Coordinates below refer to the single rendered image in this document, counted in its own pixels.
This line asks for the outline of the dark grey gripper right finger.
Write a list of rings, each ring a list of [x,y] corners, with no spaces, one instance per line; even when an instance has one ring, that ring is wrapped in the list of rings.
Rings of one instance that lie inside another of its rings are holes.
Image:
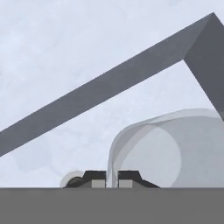
[[[118,172],[118,187],[119,188],[158,188],[155,185],[140,175],[139,171],[119,171]]]

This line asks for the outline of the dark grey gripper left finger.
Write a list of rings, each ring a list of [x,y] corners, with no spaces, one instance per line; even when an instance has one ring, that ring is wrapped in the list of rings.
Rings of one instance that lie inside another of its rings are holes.
[[[64,188],[105,188],[105,171],[85,171],[82,176],[71,177],[64,185]]]

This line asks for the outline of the clear glass cup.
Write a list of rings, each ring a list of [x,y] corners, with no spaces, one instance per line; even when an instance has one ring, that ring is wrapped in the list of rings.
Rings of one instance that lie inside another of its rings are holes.
[[[159,187],[224,187],[224,111],[183,109],[125,127],[110,147],[108,187],[119,171]]]

